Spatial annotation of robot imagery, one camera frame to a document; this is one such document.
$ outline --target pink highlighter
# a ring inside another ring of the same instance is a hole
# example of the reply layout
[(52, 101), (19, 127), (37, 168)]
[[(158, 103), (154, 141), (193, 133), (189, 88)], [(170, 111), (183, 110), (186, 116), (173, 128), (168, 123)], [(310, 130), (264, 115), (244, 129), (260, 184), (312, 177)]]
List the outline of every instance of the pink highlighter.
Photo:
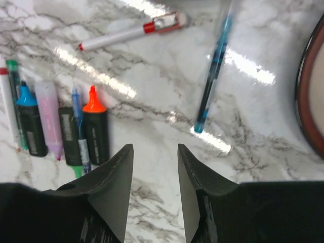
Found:
[(57, 160), (61, 160), (63, 141), (59, 120), (59, 101), (52, 81), (36, 82), (35, 94), (45, 143)]

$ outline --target blue gel pen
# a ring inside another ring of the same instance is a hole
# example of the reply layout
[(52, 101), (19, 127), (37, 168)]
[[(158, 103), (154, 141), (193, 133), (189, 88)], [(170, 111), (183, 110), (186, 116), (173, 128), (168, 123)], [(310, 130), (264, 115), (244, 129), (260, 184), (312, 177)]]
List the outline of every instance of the blue gel pen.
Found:
[(223, 20), (220, 29), (220, 36), (217, 41), (217, 45), (213, 54), (212, 64), (209, 69), (209, 74), (208, 74), (204, 94), (201, 99), (197, 120), (194, 125), (194, 131), (197, 133), (202, 133), (204, 130), (204, 125), (208, 116), (208, 111), (214, 97), (216, 80), (218, 78), (219, 70), (221, 68), (224, 54), (226, 51), (228, 36), (232, 27), (236, 4), (237, 4), (237, 0), (231, 1), (228, 9), (228, 13), (225, 19)]
[(84, 167), (85, 173), (89, 173), (91, 171), (91, 164), (90, 164), (87, 140), (83, 129), (82, 104), (81, 104), (80, 95), (78, 94), (76, 87), (73, 87), (72, 90), (72, 103), (73, 103), (74, 118), (76, 120), (77, 129), (78, 129), (78, 143), (80, 147), (82, 165)]

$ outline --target highlighter label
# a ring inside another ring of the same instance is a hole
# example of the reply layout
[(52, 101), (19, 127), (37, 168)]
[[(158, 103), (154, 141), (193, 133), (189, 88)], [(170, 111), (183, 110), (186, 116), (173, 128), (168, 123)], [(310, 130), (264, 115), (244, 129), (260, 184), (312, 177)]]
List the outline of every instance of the highlighter label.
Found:
[(37, 154), (35, 134), (31, 131), (27, 131), (27, 139), (29, 142), (30, 153)]
[(72, 137), (72, 129), (70, 125), (70, 115), (69, 114), (63, 114), (63, 131), (64, 131), (64, 138), (66, 141), (73, 141)]
[(96, 157), (96, 162), (99, 163), (99, 150), (98, 150), (98, 144), (97, 144), (97, 138), (96, 138), (96, 130), (92, 128), (92, 139), (94, 143), (94, 149), (95, 149), (95, 157)]
[(42, 107), (44, 111), (44, 117), (45, 117), (45, 124), (49, 132), (52, 131), (52, 125), (51, 125), (51, 118), (50, 118), (50, 112), (49, 112), (49, 105), (47, 100), (42, 100)]

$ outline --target white marble surface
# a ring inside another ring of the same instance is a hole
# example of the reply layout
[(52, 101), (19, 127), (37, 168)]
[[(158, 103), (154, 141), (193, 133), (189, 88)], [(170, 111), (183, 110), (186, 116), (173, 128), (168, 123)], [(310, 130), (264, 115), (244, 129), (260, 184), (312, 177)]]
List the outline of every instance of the white marble surface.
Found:
[[(81, 53), (81, 40), (142, 24), (169, 9), (190, 26)], [(324, 13), (322, 0), (242, 0), (206, 131), (192, 132), (215, 44), (219, 1), (4, 0), (0, 53), (15, 56), (27, 82), (53, 79), (62, 101), (73, 80), (101, 89), (110, 108), (112, 153), (135, 149), (125, 242), (185, 242), (177, 144), (236, 181), (324, 179), (294, 116), (304, 46)], [(40, 190), (74, 179), (65, 161), (17, 154), (0, 104), (0, 182)]]

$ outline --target orange highlighter cap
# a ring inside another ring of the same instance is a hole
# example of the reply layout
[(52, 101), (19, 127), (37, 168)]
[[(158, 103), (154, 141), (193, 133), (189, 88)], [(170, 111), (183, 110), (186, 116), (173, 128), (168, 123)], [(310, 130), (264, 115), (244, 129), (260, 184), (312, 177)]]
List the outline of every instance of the orange highlighter cap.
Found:
[(90, 87), (90, 92), (89, 92), (89, 102), (88, 104), (83, 108), (84, 112), (88, 113), (103, 113), (107, 109), (104, 107), (98, 100), (97, 98), (97, 92), (96, 88), (94, 85)]

